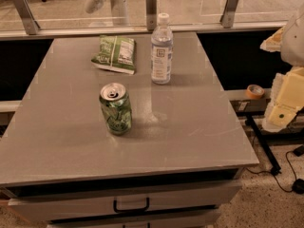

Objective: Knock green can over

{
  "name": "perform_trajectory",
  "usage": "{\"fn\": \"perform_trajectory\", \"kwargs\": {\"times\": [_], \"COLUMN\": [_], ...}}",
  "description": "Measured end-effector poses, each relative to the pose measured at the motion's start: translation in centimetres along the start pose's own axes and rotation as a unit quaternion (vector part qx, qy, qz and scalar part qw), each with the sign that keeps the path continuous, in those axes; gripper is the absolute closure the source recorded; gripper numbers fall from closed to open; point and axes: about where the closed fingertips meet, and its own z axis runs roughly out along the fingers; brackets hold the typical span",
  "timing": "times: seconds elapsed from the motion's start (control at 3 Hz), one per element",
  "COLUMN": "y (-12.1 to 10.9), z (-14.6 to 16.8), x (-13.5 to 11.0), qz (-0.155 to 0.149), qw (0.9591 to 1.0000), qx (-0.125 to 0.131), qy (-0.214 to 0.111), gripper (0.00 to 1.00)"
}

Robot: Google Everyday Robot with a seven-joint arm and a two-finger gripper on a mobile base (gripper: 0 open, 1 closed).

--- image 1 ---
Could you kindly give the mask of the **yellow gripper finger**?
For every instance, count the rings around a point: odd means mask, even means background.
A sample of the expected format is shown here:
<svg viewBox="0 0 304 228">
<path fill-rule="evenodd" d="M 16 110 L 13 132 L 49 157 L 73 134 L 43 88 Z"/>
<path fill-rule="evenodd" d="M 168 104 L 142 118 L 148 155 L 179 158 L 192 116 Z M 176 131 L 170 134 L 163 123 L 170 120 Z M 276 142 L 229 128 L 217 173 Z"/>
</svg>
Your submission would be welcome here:
<svg viewBox="0 0 304 228">
<path fill-rule="evenodd" d="M 284 28 L 277 30 L 273 35 L 262 42 L 260 48 L 269 52 L 280 51 L 283 31 Z"/>
<path fill-rule="evenodd" d="M 270 98 L 262 127 L 268 132 L 278 132 L 304 107 L 304 68 L 293 66 L 286 74 L 277 73 Z"/>
</svg>

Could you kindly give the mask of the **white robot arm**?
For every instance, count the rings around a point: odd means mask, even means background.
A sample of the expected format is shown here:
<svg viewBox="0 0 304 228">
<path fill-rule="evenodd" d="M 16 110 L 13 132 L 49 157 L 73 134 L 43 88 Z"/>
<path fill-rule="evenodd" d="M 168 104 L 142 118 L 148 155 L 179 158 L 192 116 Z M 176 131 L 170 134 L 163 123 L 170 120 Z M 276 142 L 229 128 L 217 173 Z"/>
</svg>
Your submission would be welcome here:
<svg viewBox="0 0 304 228">
<path fill-rule="evenodd" d="M 273 79 L 270 98 L 262 127 L 268 132 L 279 132 L 304 107 L 304 5 L 287 24 L 262 42 L 260 48 L 280 52 L 281 60 L 292 68 L 277 73 Z"/>
</svg>

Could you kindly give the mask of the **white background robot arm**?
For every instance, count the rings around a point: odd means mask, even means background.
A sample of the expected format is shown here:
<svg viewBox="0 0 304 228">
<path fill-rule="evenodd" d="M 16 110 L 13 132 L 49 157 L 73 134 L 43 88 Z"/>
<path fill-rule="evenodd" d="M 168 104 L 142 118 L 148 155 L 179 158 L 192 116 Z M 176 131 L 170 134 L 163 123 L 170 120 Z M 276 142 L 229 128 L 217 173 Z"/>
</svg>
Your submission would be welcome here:
<svg viewBox="0 0 304 228">
<path fill-rule="evenodd" d="M 88 14 L 97 12 L 104 7 L 105 3 L 109 4 L 114 26 L 128 26 L 130 24 L 127 0 L 85 0 L 85 12 Z"/>
</svg>

